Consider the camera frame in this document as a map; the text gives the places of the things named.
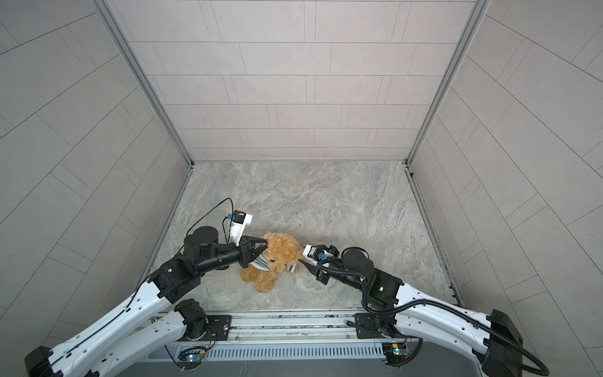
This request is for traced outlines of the blue white striped knit sweater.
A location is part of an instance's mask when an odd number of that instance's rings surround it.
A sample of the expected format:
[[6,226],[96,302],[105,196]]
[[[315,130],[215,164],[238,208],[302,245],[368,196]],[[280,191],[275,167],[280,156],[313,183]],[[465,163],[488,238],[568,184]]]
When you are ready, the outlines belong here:
[[[262,271],[270,271],[271,270],[268,262],[263,258],[262,255],[259,255],[253,262],[251,262],[251,265],[258,270],[262,270]],[[296,266],[297,266],[296,264],[287,266],[286,267],[287,272],[293,273],[296,269]]]

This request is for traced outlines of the brown plush teddy bear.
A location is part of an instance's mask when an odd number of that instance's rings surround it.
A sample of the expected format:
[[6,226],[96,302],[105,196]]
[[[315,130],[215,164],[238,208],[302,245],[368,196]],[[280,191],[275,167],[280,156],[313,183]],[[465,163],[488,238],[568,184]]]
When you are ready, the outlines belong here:
[[258,292],[267,293],[281,273],[295,272],[298,261],[303,257],[303,248],[293,236],[286,233],[267,232],[262,238],[268,241],[268,248],[255,261],[263,258],[268,270],[259,270],[250,264],[240,270],[240,278],[243,282],[253,283]]

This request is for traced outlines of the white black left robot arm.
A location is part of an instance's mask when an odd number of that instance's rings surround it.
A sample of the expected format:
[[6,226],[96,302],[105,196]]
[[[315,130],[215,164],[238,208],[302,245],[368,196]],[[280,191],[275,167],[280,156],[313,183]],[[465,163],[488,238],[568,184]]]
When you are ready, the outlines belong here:
[[184,239],[184,251],[158,270],[116,308],[53,348],[40,346],[24,359],[29,376],[115,376],[154,350],[183,336],[198,339],[207,315],[185,299],[200,279],[233,263],[246,267],[268,248],[267,240],[243,236],[219,243],[203,226]]

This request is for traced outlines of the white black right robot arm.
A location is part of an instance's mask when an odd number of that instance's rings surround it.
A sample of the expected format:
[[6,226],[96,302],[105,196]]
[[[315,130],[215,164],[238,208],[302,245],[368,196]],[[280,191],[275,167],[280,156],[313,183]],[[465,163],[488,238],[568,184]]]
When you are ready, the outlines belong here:
[[301,259],[317,280],[336,279],[362,293],[361,304],[389,338],[412,337],[453,350],[487,376],[520,376],[523,339],[503,312],[464,309],[436,299],[375,268],[366,251],[308,245]]

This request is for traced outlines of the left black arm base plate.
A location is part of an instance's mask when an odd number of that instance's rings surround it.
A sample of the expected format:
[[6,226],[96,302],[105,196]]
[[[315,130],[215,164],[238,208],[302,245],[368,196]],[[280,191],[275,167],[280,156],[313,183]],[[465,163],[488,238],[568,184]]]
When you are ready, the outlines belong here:
[[232,324],[230,315],[209,315],[207,317],[201,342],[224,342],[229,337]]

